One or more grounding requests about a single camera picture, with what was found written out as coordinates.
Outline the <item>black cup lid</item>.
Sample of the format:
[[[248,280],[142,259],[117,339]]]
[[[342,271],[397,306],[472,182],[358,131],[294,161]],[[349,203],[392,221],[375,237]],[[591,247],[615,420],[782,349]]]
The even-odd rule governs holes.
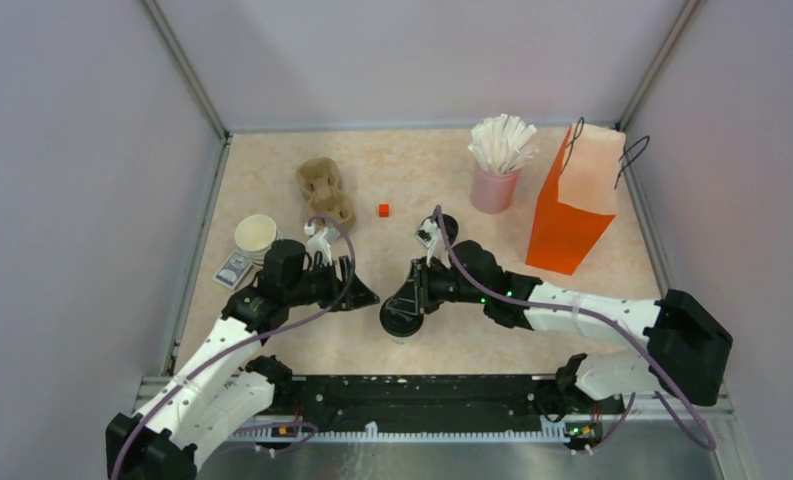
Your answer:
[[[439,222],[438,216],[432,215],[426,219],[426,222],[429,224],[426,230],[429,231],[432,240],[441,240],[446,237],[450,244],[455,243],[459,233],[459,224],[454,217],[443,214],[442,221]]]
[[[395,338],[408,338],[419,332],[425,315],[413,302],[404,304],[395,297],[388,298],[379,311],[379,322],[386,333]]]

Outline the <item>white paper cup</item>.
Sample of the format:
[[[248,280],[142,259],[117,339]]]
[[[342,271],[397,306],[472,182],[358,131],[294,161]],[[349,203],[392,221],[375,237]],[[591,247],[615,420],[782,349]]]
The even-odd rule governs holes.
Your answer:
[[[415,340],[415,335],[407,337],[391,336],[391,340],[398,345],[408,345]]]

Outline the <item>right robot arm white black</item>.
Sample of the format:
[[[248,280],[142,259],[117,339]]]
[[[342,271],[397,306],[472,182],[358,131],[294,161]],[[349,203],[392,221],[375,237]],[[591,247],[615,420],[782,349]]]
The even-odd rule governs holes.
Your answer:
[[[577,354],[557,371],[559,400],[572,412],[614,395],[656,391],[713,406],[733,345],[726,328],[687,292],[670,289],[649,300],[585,294],[506,271],[474,241],[455,245],[448,264],[412,260],[405,283],[381,307],[380,323],[407,338],[444,303],[478,304],[505,328],[620,345],[612,354]]]

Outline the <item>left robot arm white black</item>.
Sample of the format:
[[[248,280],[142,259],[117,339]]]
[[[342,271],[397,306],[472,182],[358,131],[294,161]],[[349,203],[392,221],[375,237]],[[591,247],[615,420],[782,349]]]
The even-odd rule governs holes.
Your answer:
[[[105,432],[111,479],[194,479],[211,455],[245,422],[291,404],[289,370],[256,353],[291,330],[291,309],[327,313],[376,305],[379,297],[354,272],[351,256],[325,264],[295,240],[267,251],[252,284],[234,293],[196,353],[151,400],[118,414]]]

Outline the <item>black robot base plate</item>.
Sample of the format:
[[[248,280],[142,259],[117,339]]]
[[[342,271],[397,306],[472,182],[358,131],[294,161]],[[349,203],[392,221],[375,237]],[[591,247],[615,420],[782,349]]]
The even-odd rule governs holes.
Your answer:
[[[596,402],[549,376],[308,375],[283,381],[269,413],[307,420],[320,431],[538,431],[595,412],[619,414],[622,400]]]

